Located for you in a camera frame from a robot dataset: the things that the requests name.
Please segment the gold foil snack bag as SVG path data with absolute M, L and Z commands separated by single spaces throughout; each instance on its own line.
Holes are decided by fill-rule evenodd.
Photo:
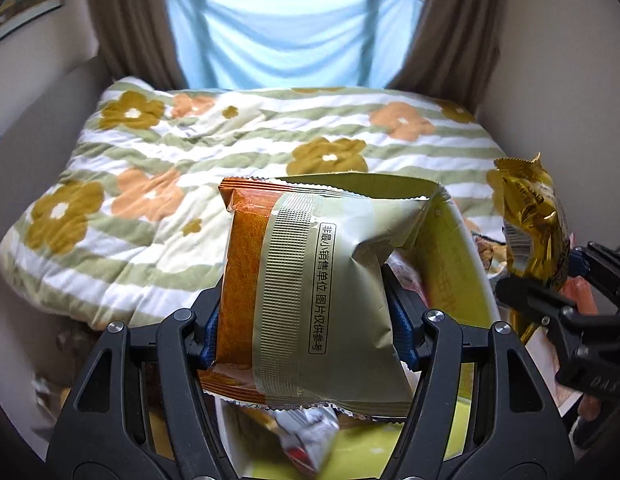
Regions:
M 556 292 L 567 280 L 570 239 L 555 183 L 540 156 L 503 157 L 493 165 L 487 182 L 503 219 L 505 275 Z

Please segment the grey silver snack bag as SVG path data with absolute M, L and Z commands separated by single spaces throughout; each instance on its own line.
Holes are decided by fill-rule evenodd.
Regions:
M 309 478 L 323 468 L 339 432 L 336 412 L 327 406 L 273 411 L 275 434 L 293 465 Z

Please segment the orange beige snack bag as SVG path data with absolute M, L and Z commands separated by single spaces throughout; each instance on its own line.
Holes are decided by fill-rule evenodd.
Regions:
M 203 389 L 276 410 L 406 416 L 413 391 L 382 267 L 415 245 L 427 198 L 251 178 L 226 178 L 219 191 L 232 221 Z

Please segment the green cardboard box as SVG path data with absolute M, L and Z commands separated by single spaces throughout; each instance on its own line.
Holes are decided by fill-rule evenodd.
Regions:
M 251 179 L 330 186 L 372 198 L 426 197 L 428 204 L 415 245 L 410 249 L 396 250 L 383 266 L 391 268 L 403 288 L 419 294 L 426 307 L 440 310 L 460 324 L 488 328 L 498 317 L 470 232 L 442 185 L 419 178 L 354 171 L 279 179 Z M 401 360 L 400 362 L 412 388 L 413 401 L 420 375 L 410 370 Z M 257 405 L 246 406 L 265 408 Z

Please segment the floral striped duvet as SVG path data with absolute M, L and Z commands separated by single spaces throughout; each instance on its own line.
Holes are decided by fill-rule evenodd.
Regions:
M 0 231 L 0 271 L 44 312 L 102 330 L 158 322 L 218 282 L 226 177 L 361 171 L 442 184 L 467 227 L 502 240 L 498 144 L 463 107 L 357 87 L 167 92 L 127 77 L 66 166 Z

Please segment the right brown curtain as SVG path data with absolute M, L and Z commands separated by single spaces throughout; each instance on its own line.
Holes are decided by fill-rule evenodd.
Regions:
M 505 0 L 425 0 L 406 59 L 388 87 L 476 112 L 498 62 Z

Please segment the brown curtain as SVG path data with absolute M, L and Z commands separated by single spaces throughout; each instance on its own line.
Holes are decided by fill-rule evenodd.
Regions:
M 166 0 L 86 0 L 98 52 L 117 79 L 142 79 L 161 90 L 186 86 Z
M 476 112 L 498 62 L 505 0 L 425 0 L 406 59 L 388 87 Z

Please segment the grey headboard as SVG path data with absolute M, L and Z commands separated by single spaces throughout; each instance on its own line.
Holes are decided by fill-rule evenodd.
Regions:
M 0 241 L 65 169 L 112 75 L 94 56 L 54 82 L 0 137 Z

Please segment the light blue hanging cloth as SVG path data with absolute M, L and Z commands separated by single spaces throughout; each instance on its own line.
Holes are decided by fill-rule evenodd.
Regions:
M 188 88 L 384 88 L 422 0 L 167 0 Z

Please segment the left brown curtain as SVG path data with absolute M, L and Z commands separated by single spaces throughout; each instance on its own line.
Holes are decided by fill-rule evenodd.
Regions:
M 86 0 L 98 52 L 117 79 L 142 79 L 161 90 L 186 86 L 166 0 Z

